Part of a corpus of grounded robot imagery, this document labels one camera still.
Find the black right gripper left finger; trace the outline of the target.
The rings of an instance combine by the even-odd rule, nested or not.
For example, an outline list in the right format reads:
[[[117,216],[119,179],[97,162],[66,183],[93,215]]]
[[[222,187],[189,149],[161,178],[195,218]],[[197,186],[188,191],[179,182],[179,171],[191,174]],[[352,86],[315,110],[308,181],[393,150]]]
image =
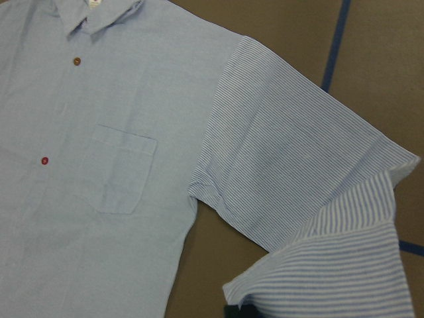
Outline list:
[[[240,309],[237,305],[224,306],[224,318],[239,318]]]

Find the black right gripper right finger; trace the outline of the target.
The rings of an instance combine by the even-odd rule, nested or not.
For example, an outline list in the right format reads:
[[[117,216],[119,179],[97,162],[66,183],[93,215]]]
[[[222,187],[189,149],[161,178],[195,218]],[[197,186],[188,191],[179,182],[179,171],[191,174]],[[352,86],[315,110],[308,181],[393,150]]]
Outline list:
[[[257,318],[257,309],[255,306],[244,306],[243,307],[244,318]]]

